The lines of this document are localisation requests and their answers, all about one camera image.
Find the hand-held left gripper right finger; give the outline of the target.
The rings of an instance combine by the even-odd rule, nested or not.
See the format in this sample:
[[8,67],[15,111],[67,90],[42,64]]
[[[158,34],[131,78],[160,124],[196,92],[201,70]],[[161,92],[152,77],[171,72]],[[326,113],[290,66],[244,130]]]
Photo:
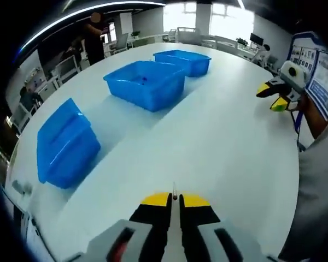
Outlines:
[[187,261],[279,261],[262,253],[259,243],[226,219],[220,219],[210,203],[181,194],[181,242]]

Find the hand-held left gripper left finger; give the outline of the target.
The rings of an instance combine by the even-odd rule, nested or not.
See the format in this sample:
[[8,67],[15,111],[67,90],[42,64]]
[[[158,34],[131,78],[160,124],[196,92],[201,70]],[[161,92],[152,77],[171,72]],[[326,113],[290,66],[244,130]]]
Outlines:
[[168,241],[172,193],[146,197],[129,219],[120,219],[67,261],[161,261]]

